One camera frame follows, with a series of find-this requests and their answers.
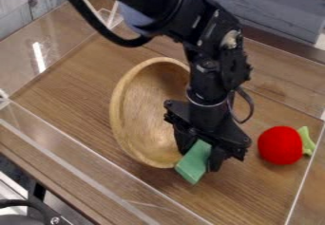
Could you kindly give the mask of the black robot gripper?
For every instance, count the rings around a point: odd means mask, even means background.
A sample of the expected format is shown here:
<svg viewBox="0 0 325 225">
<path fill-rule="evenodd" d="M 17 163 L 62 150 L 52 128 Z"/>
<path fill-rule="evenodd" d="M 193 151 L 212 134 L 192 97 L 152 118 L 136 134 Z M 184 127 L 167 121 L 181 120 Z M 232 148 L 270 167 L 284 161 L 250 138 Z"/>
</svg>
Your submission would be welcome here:
<svg viewBox="0 0 325 225">
<path fill-rule="evenodd" d="M 209 172 L 216 172 L 228 158 L 244 160 L 251 145 L 251 139 L 231 115 L 234 98 L 231 93 L 215 105 L 197 104 L 192 100 L 163 102 L 163 118 L 172 125 L 179 153 L 184 155 L 196 140 L 212 146 L 207 164 Z"/>
</svg>

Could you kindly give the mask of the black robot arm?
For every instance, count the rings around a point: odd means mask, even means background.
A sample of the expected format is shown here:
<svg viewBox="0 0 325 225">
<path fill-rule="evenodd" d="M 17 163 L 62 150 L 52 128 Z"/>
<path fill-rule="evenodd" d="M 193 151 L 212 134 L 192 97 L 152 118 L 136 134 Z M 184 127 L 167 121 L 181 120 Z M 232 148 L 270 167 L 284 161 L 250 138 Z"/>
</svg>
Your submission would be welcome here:
<svg viewBox="0 0 325 225">
<path fill-rule="evenodd" d="M 110 97 L 116 142 L 148 166 L 215 172 L 225 159 L 243 159 L 251 145 L 232 110 L 251 73 L 239 21 L 212 0 L 116 1 L 132 39 L 108 29 L 85 0 L 68 0 L 112 43 L 140 47 L 165 36 L 187 57 L 183 63 L 147 60 L 121 77 Z"/>
</svg>

